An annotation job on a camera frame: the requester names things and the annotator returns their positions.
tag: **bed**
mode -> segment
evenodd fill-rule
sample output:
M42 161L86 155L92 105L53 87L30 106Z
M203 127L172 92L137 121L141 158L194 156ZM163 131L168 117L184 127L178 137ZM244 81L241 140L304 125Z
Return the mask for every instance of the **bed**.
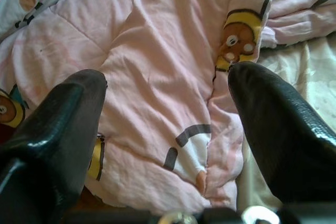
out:
M107 205L280 206L228 92L238 61L279 74L336 130L336 0L0 0L0 13L3 139L70 74L104 73L86 187Z

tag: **pink blanket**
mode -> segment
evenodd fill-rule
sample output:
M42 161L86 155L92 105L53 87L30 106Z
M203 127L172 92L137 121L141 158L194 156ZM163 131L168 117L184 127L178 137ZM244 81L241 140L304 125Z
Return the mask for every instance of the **pink blanket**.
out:
M235 209L244 132L227 69L336 30L335 3L61 0L0 45L0 88L14 101L17 84L29 115L68 75L98 69L108 90L87 187L157 214Z

